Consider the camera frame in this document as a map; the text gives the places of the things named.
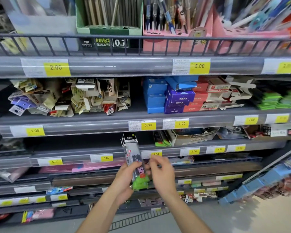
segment beige floor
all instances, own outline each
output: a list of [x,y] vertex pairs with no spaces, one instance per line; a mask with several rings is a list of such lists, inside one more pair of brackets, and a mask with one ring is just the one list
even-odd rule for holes
[[[214,233],[291,232],[291,196],[279,196],[273,200],[253,198],[246,204],[235,203],[227,206],[220,206],[215,202],[204,203],[194,206],[192,209],[209,225]],[[137,214],[116,215],[114,220],[118,221],[134,215]],[[83,219],[77,219],[3,228],[0,229],[0,233],[74,233],[82,221]],[[172,215],[167,214],[113,232],[178,233],[180,230]]]

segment metal grid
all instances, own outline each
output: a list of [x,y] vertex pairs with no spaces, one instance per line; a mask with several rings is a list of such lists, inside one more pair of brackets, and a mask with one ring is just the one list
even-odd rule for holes
[[[27,48],[20,46],[20,39],[26,40]],[[37,45],[43,39],[45,47]],[[53,40],[60,41],[64,50],[55,50]],[[77,41],[79,50],[70,50],[67,42]],[[107,47],[97,46],[97,39],[106,39]],[[90,40],[90,49],[84,47]],[[122,42],[115,46],[115,41]],[[152,42],[152,50],[143,50],[143,41]],[[166,40],[165,51],[157,52],[155,43]],[[128,42],[134,41],[134,48]],[[170,52],[168,44],[179,41],[178,51]],[[191,41],[190,51],[183,51],[182,43]],[[14,54],[7,48],[14,46]],[[204,45],[202,52],[195,52],[196,43]],[[167,36],[115,36],[115,35],[56,35],[56,34],[0,34],[0,56],[291,56],[291,39],[287,38],[214,38],[214,37],[167,37]]]
[[109,228],[109,231],[114,231],[123,227],[127,227],[129,225],[133,225],[135,223],[143,222],[158,216],[165,215],[167,213],[170,213],[168,208],[162,208],[159,211],[151,211],[151,212],[146,212],[137,216],[129,217],[117,222],[113,222]]

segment tile floor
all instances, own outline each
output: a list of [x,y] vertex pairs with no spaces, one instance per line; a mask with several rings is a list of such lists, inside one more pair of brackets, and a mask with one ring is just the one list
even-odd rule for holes
[[[272,200],[253,198],[250,202],[245,204],[235,203],[227,206],[220,206],[216,202],[209,202],[193,206],[192,209],[208,224],[214,233],[291,232],[291,196],[279,196]],[[137,214],[116,215],[114,221],[134,215]],[[82,221],[83,219],[77,219],[13,228],[1,228],[0,233],[74,233]],[[137,231],[139,233],[180,233],[171,214],[136,223],[113,232],[127,233]]]

